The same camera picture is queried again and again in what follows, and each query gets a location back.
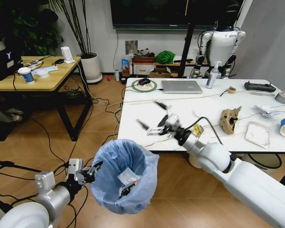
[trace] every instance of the green cloth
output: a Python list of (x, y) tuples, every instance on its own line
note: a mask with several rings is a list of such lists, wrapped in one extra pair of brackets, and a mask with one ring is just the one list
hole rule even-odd
[(163, 51), (155, 57), (155, 61), (158, 63), (173, 63), (175, 54), (170, 51)]

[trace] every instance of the bottle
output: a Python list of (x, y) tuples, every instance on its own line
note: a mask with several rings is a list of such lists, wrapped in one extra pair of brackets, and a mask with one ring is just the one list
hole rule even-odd
[(115, 70), (115, 79), (117, 82), (119, 82), (119, 71)]
[(218, 75), (220, 74), (219, 68), (218, 68), (219, 65), (222, 66), (222, 62), (216, 61), (214, 68), (210, 71), (210, 76), (209, 76), (208, 81), (206, 83), (206, 87), (208, 89), (211, 89), (213, 87), (215, 79), (217, 79)]

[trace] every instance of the mouse pad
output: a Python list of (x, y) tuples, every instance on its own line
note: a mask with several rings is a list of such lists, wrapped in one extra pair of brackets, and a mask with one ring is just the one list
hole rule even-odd
[(132, 83), (132, 88), (138, 92), (150, 92), (157, 88), (156, 82), (150, 80), (150, 83), (145, 85), (138, 85), (138, 81), (136, 80)]

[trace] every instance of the trash bin liner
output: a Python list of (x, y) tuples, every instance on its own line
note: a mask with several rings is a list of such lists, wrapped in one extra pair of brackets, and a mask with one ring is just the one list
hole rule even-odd
[[(131, 140), (110, 141), (97, 152), (92, 165), (103, 161), (97, 171), (95, 182), (90, 184), (97, 202), (117, 214), (136, 214), (150, 203), (157, 185), (159, 155), (153, 154)], [(122, 198), (119, 188), (123, 186), (118, 175), (130, 168), (141, 179)]]

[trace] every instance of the remote control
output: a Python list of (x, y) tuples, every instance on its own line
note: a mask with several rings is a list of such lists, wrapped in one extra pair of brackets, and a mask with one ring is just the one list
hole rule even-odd
[(274, 88), (271, 84), (253, 84), (249, 81), (244, 84), (246, 90), (260, 90), (260, 91), (268, 91), (274, 92), (276, 88)]

